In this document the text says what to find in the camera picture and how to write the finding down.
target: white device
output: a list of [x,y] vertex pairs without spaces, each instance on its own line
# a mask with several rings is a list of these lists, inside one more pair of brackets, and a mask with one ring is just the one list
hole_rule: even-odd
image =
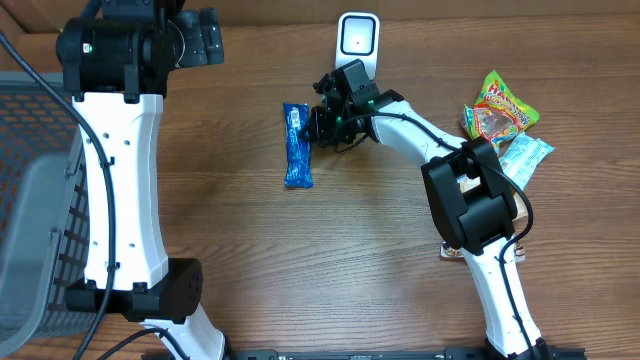
[[380,20],[371,13],[348,12],[338,22],[336,69],[355,59],[364,63],[370,80],[376,76]]

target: plastic basket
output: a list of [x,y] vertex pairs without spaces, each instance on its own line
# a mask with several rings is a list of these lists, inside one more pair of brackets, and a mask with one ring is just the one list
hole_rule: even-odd
[[[45,78],[61,89],[61,75]],[[88,236],[77,126],[26,74],[0,73],[0,357],[89,327],[95,314],[64,306]]]

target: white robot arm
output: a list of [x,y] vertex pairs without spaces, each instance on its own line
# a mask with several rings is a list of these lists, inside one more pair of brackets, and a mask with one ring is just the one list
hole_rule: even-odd
[[[90,139],[82,131],[89,257],[84,278],[66,289],[65,304],[98,316],[76,358],[104,312],[164,329],[158,335],[177,359],[221,360],[228,350],[199,304],[200,262],[167,256],[158,219],[156,148],[168,74],[224,60],[215,9],[182,11],[183,4],[103,1],[103,19],[71,19],[56,43],[65,90],[92,132]],[[96,138],[108,164],[98,156]],[[112,188],[105,185],[107,174]],[[108,266],[114,258],[116,266]]]
[[[502,171],[491,146],[482,139],[466,142],[443,132],[393,91],[380,94],[359,60],[327,74],[314,88],[323,94],[325,106],[312,109],[301,137],[337,148],[339,143],[353,142],[357,133],[366,133],[421,168],[436,227],[451,246],[462,248],[471,269],[487,321],[488,347],[505,359],[530,350],[543,352],[539,348],[544,340],[531,318],[518,277],[514,244],[506,249],[504,272],[517,316],[498,261],[513,236],[515,214],[505,180],[485,169]],[[482,189],[460,193],[457,178],[463,174],[481,176]]]
[[[394,101],[378,110],[380,113],[394,113],[409,116],[429,128],[433,134],[448,144],[460,148],[466,140],[449,135],[418,115],[406,100]],[[388,116],[374,116],[371,125],[375,138],[383,145],[387,145],[405,158],[421,167],[433,158],[444,158],[451,150],[440,146],[436,141],[418,126],[402,119]],[[487,321],[487,339],[491,345],[507,357],[509,354],[522,354],[528,350],[527,343],[514,319],[513,310],[507,300],[506,288],[502,279],[500,263],[496,260],[500,250],[505,246],[504,237],[488,244],[483,248],[482,255],[474,255],[462,249]],[[525,301],[518,270],[514,261],[514,251],[511,245],[505,256],[505,269],[509,277],[509,284],[513,293],[517,309],[525,326],[531,344],[535,344],[541,337],[540,330],[533,322]]]

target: basket mesh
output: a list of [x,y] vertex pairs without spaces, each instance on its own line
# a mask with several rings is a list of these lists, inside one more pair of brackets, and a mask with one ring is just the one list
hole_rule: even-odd
[[[68,153],[76,132],[75,122],[34,83],[0,82],[0,243],[8,236],[11,211],[28,164],[42,155]],[[24,327],[34,312],[41,313],[42,317],[37,327],[32,329],[33,338],[84,331],[95,317],[93,313],[69,312],[64,306],[64,289],[82,277],[89,246],[84,156],[80,156],[80,160],[76,174],[70,177],[75,188],[65,229],[60,231],[59,253],[54,268],[48,269],[53,271],[48,302],[40,309],[29,304],[31,300],[25,301],[25,305],[11,304],[15,310],[13,313],[2,312],[0,343]]]
[[68,152],[77,128],[48,95],[8,91],[0,89],[0,242],[26,166],[39,155]]

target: wire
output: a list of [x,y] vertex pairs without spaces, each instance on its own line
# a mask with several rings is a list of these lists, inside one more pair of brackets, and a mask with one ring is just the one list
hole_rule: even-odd
[[104,297],[102,298],[102,303],[100,304],[100,308],[98,309],[98,313],[96,314],[91,327],[87,331],[82,344],[78,348],[74,359],[80,359],[82,354],[87,349],[89,342],[93,338],[93,335],[96,333],[98,329],[98,325],[100,325],[100,321],[104,317],[104,314],[107,310],[107,305],[109,304],[109,298],[111,296],[111,292],[113,290],[113,282],[115,280],[115,272],[116,272],[116,210],[115,210],[115,200],[113,196],[113,180],[111,178],[111,172],[109,170],[109,160],[107,159],[107,155],[104,152],[104,148],[100,143],[100,139],[96,135],[96,133],[91,129],[91,126],[87,123],[87,121],[74,109],[69,103],[65,101],[65,99],[58,94],[58,92],[47,83],[46,80],[38,74],[23,58],[18,54],[16,49],[9,43],[6,36],[2,31],[0,31],[0,43],[7,50],[9,55],[15,60],[20,67],[24,69],[24,71],[29,74],[35,80],[38,85],[46,91],[49,96],[64,110],[66,110],[71,117],[75,119],[78,125],[84,130],[84,132],[89,137],[89,140],[93,144],[96,149],[96,153],[98,154],[98,160],[100,161],[100,165],[102,167],[102,174],[104,176],[104,185],[107,193],[107,214],[108,214],[108,225],[109,225],[109,261],[107,266],[107,283],[104,289]]
[[529,231],[531,231],[531,228],[533,227],[533,207],[531,206],[531,202],[529,202],[527,195],[524,194],[524,191],[522,191],[522,189],[520,189],[520,187],[505,173],[503,173],[502,171],[498,171],[482,162],[479,162],[479,164],[483,166],[485,169],[505,179],[509,183],[509,185],[513,188],[513,190],[518,195],[520,195],[520,197],[522,198],[522,202],[524,202],[524,206],[527,209],[527,225],[518,235],[514,236],[513,238],[511,238],[511,240],[507,241],[507,243],[504,244],[504,246],[500,250],[500,256],[498,257],[497,260],[500,263],[500,273],[502,274],[502,280],[504,281],[504,286],[505,286],[505,289],[507,290],[507,298],[509,298],[511,309],[513,309],[513,318],[516,320],[516,322],[518,323],[518,326],[520,327],[520,331],[522,332],[524,341],[527,343],[527,347],[529,348],[529,352],[531,353],[531,356],[534,356],[531,340],[529,340],[529,335],[527,334],[527,330],[524,327],[524,323],[522,322],[522,318],[520,317],[520,312],[518,311],[518,306],[516,305],[516,301],[513,297],[513,292],[511,291],[511,285],[509,284],[509,278],[507,277],[507,269],[506,269],[507,262],[504,260],[505,254],[507,253],[507,249],[511,247],[513,244],[523,239],[529,233]]
[[178,356],[180,356],[183,360],[189,360],[189,357],[187,356],[187,354],[184,353],[184,350],[182,350],[182,348],[180,347],[180,344],[178,344],[176,339],[169,333],[169,330],[162,329],[162,328],[149,328],[149,329],[140,330],[137,333],[129,336],[128,338],[120,341],[116,346],[112,347],[106,353],[100,356],[98,360],[105,360],[109,358],[111,355],[118,352],[123,347],[129,345],[132,341],[136,340],[137,338],[143,337],[148,334],[154,334],[154,333],[157,333],[158,337],[160,337],[161,339],[163,336],[166,337],[167,340],[169,340],[173,348],[178,353]]
[[358,145],[362,144],[365,140],[367,140],[368,137],[369,135],[363,135],[360,139],[358,139],[358,141],[355,142],[355,144],[349,145],[346,148],[340,149],[340,150],[338,150],[338,144],[336,144],[336,148],[334,149],[334,151],[337,154],[342,154],[343,152],[347,152],[353,148],[356,148]]
[[[504,179],[505,181],[507,181],[509,183],[509,186],[511,188],[513,188],[513,190],[520,195],[520,197],[522,198],[522,201],[524,202],[525,208],[527,209],[527,225],[525,226],[524,230],[522,230],[518,235],[514,236],[511,238],[511,240],[507,241],[507,243],[502,247],[502,249],[500,250],[500,255],[498,257],[498,262],[500,263],[500,272],[502,274],[502,280],[504,282],[506,291],[507,291],[507,297],[509,298],[509,303],[511,304],[511,309],[513,310],[513,317],[516,320],[516,322],[518,323],[518,326],[520,327],[520,331],[522,332],[522,336],[524,337],[524,340],[527,344],[527,347],[529,349],[529,352],[532,354],[532,356],[534,356],[534,350],[533,350],[533,346],[531,344],[531,340],[529,340],[529,335],[527,334],[527,330],[525,329],[524,323],[522,322],[522,318],[520,317],[520,312],[518,311],[518,307],[516,305],[515,299],[513,297],[513,292],[511,291],[511,286],[509,284],[509,279],[507,277],[507,270],[506,270],[506,261],[504,260],[505,258],[505,254],[507,252],[507,249],[509,247],[511,247],[513,244],[515,244],[516,242],[520,241],[522,238],[524,238],[529,231],[531,231],[531,228],[533,227],[533,207],[531,206],[531,202],[529,202],[529,199],[527,198],[527,196],[524,194],[524,191],[522,191],[522,189],[520,189],[520,187],[510,178],[508,177],[504,172],[502,171],[498,171],[495,168],[481,162],[478,161],[477,159],[473,159],[470,158],[468,156],[468,154],[464,153],[460,148],[455,147],[449,143],[447,143],[446,141],[444,141],[442,138],[436,136],[436,134],[433,133],[433,131],[429,130],[429,128],[427,128],[422,122],[407,116],[405,114],[396,114],[396,113],[384,113],[384,112],[373,112],[373,113],[369,113],[369,114],[364,114],[364,115],[358,115],[358,116],[354,116],[351,117],[345,121],[342,122],[341,127],[344,127],[347,124],[350,124],[352,122],[364,119],[364,118],[368,118],[368,117],[374,117],[374,116],[385,116],[385,117],[392,117],[392,118],[396,118],[396,119],[401,119],[401,120],[405,120],[408,121],[410,123],[412,123],[413,125],[417,126],[418,128],[420,128],[420,130],[424,131],[430,138],[432,138],[439,146],[442,146],[444,148],[447,148],[449,150],[451,150],[452,152],[461,154],[463,156],[466,156],[467,158],[471,159],[474,162],[477,162],[480,166],[484,167],[485,169],[489,170],[490,172],[494,173],[495,175],[500,176],[502,179]],[[332,137],[332,141],[335,140],[335,137],[338,133],[340,129],[336,128],[333,131],[333,137]],[[351,150],[352,148],[354,148],[355,146],[350,146],[348,148],[345,148],[344,151],[347,150]]]

